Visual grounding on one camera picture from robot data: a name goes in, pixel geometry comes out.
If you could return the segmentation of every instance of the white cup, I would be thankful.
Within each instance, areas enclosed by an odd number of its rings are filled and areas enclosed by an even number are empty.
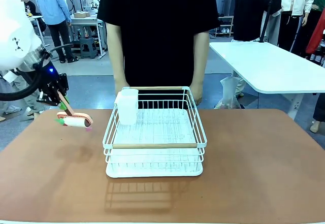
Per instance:
[[[122,125],[133,125],[137,122],[138,116],[138,94],[137,89],[122,89],[117,94],[115,103],[119,121]]]

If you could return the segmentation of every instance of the gray plastic stool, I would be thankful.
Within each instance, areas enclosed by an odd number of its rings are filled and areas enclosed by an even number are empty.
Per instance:
[[[97,55],[97,48],[93,38],[90,39],[80,39],[80,55],[81,58],[90,57],[94,59]]]

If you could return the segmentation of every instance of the blue shirt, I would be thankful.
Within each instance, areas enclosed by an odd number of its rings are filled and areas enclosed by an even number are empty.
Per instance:
[[[47,25],[63,21],[71,22],[70,12],[65,0],[36,0]]]

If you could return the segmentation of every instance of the hand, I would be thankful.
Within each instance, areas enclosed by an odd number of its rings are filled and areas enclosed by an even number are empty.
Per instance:
[[[304,19],[303,19],[303,23],[301,25],[302,27],[307,24],[307,20],[308,20],[308,17],[305,16]]]
[[[192,83],[189,88],[192,92],[195,104],[198,106],[202,102],[203,84]]]
[[[124,87],[129,87],[130,85],[124,81],[115,81],[115,95],[117,95]]]
[[[312,5],[311,8],[312,9],[315,9],[315,10],[318,10],[319,9],[319,6],[318,5]]]

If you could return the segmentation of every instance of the black shirt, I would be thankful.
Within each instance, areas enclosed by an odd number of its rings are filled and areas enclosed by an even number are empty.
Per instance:
[[[235,0],[234,40],[252,41],[261,36],[264,11],[270,0]],[[273,0],[271,14],[281,10],[281,0]]]
[[[218,26],[216,0],[101,0],[97,17],[121,27],[130,86],[190,86],[193,37]]]
[[[30,13],[32,13],[33,16],[36,16],[36,6],[33,2],[29,1],[27,3],[25,3],[25,9],[27,11],[27,6],[29,6],[29,9],[30,9]]]

